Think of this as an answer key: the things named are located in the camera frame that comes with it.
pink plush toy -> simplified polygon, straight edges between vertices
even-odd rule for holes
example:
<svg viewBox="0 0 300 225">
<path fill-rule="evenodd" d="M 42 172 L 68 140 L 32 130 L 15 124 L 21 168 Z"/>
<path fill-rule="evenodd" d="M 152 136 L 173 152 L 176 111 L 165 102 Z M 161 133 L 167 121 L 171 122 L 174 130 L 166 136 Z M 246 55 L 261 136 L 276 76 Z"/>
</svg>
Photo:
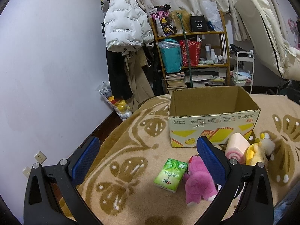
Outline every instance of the pink plush toy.
<svg viewBox="0 0 300 225">
<path fill-rule="evenodd" d="M 187 169 L 188 173 L 183 177 L 186 182 L 186 204 L 188 206 L 199 204 L 201 197 L 212 201 L 218 192 L 201 157 L 192 156 Z"/>
</svg>

green tissue pack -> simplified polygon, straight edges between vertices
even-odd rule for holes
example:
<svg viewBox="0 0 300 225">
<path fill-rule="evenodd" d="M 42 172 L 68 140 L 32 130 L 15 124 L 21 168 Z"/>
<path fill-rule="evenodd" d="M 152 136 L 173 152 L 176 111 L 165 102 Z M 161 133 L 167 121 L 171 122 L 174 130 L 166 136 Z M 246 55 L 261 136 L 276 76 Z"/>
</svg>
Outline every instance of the green tissue pack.
<svg viewBox="0 0 300 225">
<path fill-rule="evenodd" d="M 154 184 L 175 193 L 187 168 L 187 163 L 169 158 L 154 180 Z"/>
</svg>

silver bolt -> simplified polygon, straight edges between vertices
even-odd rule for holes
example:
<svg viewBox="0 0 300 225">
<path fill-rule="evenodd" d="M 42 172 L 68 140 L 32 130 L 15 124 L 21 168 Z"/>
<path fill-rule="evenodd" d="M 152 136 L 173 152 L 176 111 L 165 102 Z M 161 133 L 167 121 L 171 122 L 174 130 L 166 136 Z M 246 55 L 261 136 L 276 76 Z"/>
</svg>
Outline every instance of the silver bolt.
<svg viewBox="0 0 300 225">
<path fill-rule="evenodd" d="M 230 162 L 232 165 L 236 165 L 236 164 L 238 163 L 238 161 L 237 161 L 236 159 L 234 159 L 234 158 L 231 158 L 231 159 L 229 160 L 229 162 Z"/>
<path fill-rule="evenodd" d="M 260 168 L 263 168 L 265 165 L 262 162 L 257 163 Z"/>
<path fill-rule="evenodd" d="M 60 162 L 59 162 L 59 164 L 62 165 L 62 166 L 66 165 L 67 163 L 68 163 L 68 160 L 67 160 L 67 159 L 62 159 L 62 160 L 60 160 Z"/>
<path fill-rule="evenodd" d="M 40 166 L 40 164 L 37 162 L 37 163 L 33 164 L 32 167 L 33 167 L 34 169 L 37 169 L 39 166 Z"/>
</svg>

white bottle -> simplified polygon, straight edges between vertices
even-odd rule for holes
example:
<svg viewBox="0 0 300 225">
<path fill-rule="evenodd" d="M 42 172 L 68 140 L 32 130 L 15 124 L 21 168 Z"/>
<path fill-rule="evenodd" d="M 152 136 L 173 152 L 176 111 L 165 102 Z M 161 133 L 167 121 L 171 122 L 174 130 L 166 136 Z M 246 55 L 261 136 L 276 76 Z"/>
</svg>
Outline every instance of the white bottle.
<svg viewBox="0 0 300 225">
<path fill-rule="evenodd" d="M 215 50 L 211 49 L 210 51 L 210 58 L 213 60 L 215 58 Z"/>
<path fill-rule="evenodd" d="M 209 46 L 205 46 L 205 51 L 206 51 L 206 60 L 210 60 L 210 49 Z"/>
</svg>

electrical outlet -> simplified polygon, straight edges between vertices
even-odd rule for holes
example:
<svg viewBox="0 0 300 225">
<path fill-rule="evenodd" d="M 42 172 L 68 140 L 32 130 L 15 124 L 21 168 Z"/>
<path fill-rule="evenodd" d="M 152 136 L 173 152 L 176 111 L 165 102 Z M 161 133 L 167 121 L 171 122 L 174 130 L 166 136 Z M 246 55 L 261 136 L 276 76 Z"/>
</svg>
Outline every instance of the electrical outlet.
<svg viewBox="0 0 300 225">
<path fill-rule="evenodd" d="M 40 164 L 43 164 L 44 161 L 47 159 L 47 157 L 41 152 L 39 151 L 35 156 L 34 158 L 40 163 Z"/>
<path fill-rule="evenodd" d="M 23 169 L 23 174 L 24 174 L 27 178 L 29 178 L 30 172 L 31 172 L 31 170 L 30 170 L 29 167 L 25 167 L 25 168 Z"/>
</svg>

